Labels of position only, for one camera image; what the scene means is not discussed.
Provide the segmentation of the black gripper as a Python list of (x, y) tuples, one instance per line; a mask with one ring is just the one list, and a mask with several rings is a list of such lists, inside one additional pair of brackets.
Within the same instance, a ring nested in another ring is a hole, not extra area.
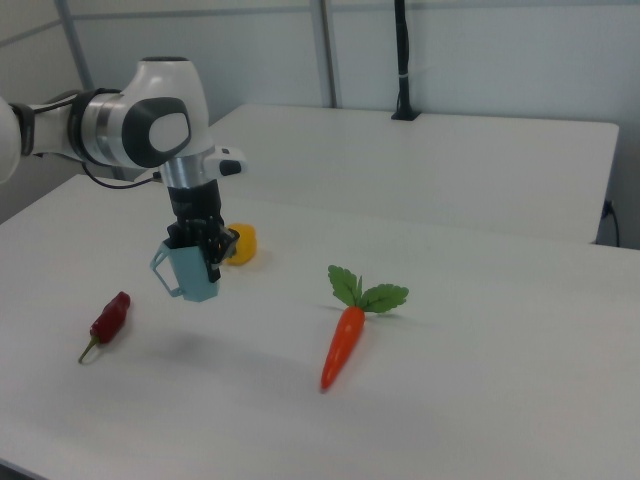
[(199, 246), (209, 280), (218, 281), (220, 265), (236, 253), (239, 241), (239, 233), (224, 225), (218, 181), (167, 190), (176, 222), (167, 227), (166, 245), (170, 249)]

